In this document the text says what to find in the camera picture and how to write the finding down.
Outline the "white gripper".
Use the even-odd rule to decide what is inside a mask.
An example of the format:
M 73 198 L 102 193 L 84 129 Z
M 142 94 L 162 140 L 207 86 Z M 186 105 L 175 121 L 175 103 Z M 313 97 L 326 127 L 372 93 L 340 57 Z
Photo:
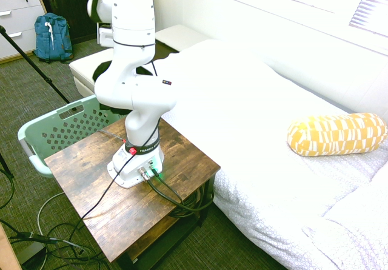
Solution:
M 97 24 L 97 42 L 102 47 L 113 47 L 113 30 L 110 24 Z

